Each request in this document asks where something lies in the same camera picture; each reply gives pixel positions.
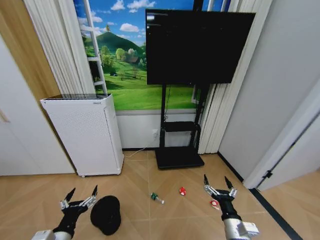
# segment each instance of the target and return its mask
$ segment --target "television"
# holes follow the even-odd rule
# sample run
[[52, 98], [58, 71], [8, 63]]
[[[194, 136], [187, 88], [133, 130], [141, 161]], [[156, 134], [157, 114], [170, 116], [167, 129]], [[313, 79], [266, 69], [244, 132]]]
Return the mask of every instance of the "television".
[[231, 83], [255, 13], [146, 9], [147, 84]]

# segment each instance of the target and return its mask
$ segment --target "cable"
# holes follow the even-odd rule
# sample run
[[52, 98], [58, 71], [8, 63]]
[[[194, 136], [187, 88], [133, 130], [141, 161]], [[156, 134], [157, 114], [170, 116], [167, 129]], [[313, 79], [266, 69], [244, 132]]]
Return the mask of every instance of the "cable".
[[197, 85], [195, 85], [195, 110], [196, 111], [198, 109], [198, 104], [199, 104], [199, 101], [197, 100], [197, 97], [198, 97], [198, 87], [197, 87]]
[[166, 121], [168, 119], [167, 111], [168, 111], [168, 102], [169, 102], [169, 98], [170, 98], [170, 91], [171, 91], [171, 85], [169, 87], [169, 94], [168, 94], [168, 98], [166, 100], [166, 109], [165, 109], [165, 113], [164, 113], [164, 121]]
[[140, 151], [142, 151], [142, 150], [144, 150], [144, 149], [146, 149], [147, 147], [149, 147], [156, 139], [157, 139], [157, 136], [158, 136], [158, 133], [155, 135], [155, 137], [154, 137], [154, 139], [153, 139], [153, 141], [152, 142], [150, 142], [147, 146], [145, 146], [144, 148], [142, 148], [142, 149], [140, 149], [140, 150], [138, 150], [138, 151], [136, 151], [136, 152], [134, 152], [134, 153], [132, 153], [130, 156], [126, 156], [126, 155], [124, 155], [126, 158], [131, 158], [133, 155], [135, 155], [136, 153], [138, 153], [138, 152], [140, 152]]

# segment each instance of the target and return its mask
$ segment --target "white air purifier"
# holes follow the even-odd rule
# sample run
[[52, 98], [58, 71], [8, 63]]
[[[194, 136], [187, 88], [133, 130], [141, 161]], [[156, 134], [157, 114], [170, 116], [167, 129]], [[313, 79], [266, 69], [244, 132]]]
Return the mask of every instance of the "white air purifier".
[[112, 94], [63, 94], [41, 104], [79, 176], [121, 173], [124, 155]]

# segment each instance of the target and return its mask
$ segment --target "wooden floor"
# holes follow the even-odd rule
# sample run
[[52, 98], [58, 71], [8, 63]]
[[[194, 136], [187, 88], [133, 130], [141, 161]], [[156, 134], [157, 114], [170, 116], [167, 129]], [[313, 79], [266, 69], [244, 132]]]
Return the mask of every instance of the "wooden floor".
[[320, 171], [261, 194], [304, 240], [320, 239]]
[[[217, 189], [226, 189], [224, 176], [238, 189], [234, 207], [244, 221], [258, 226], [261, 233], [254, 239], [289, 239], [216, 154], [202, 159], [203, 167], [158, 170], [154, 152], [142, 151], [125, 159], [119, 176], [0, 177], [0, 239], [28, 240], [36, 231], [55, 228], [63, 216], [59, 201], [74, 187], [73, 200], [83, 200], [98, 184], [99, 198], [114, 195], [119, 199], [120, 228], [104, 236], [91, 224], [88, 210], [78, 219], [76, 240], [224, 240], [221, 212], [210, 206], [211, 198], [204, 191], [204, 173]], [[178, 192], [182, 186], [186, 196]], [[151, 192], [159, 194], [165, 204], [151, 200]]]

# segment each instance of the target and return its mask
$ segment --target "door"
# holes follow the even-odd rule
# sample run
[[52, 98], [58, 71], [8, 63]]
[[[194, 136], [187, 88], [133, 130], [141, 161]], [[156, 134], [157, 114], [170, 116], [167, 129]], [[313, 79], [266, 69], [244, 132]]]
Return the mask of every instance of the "door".
[[11, 132], [10, 122], [0, 110], [0, 176], [37, 174], [40, 169]]
[[0, 175], [74, 173], [0, 37]]
[[316, 171], [320, 167], [320, 115], [311, 123], [298, 141], [291, 147], [258, 187], [266, 190]]

